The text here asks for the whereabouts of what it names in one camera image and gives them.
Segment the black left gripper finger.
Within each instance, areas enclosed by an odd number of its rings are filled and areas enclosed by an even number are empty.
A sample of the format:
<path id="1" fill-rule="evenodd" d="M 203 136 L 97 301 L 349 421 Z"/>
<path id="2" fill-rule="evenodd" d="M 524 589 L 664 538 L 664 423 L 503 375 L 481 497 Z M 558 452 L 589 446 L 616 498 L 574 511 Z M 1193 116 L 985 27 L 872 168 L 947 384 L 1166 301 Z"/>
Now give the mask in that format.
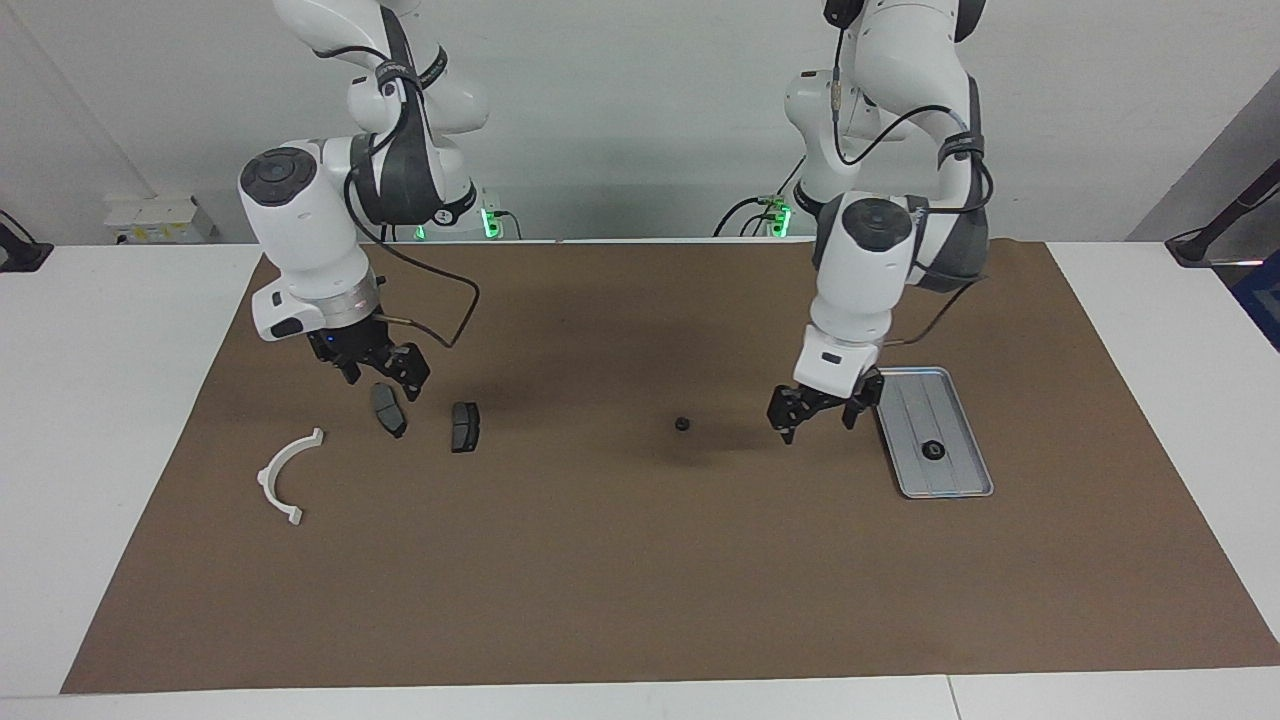
<path id="1" fill-rule="evenodd" d="M 842 424 L 847 430 L 854 429 L 861 414 L 879 405 L 883 388 L 884 378 L 881 372 L 868 372 L 855 384 L 842 410 Z"/>
<path id="2" fill-rule="evenodd" d="M 795 441 L 796 429 L 805 421 L 804 392 L 799 387 L 776 386 L 767 409 L 767 419 L 786 445 Z"/>

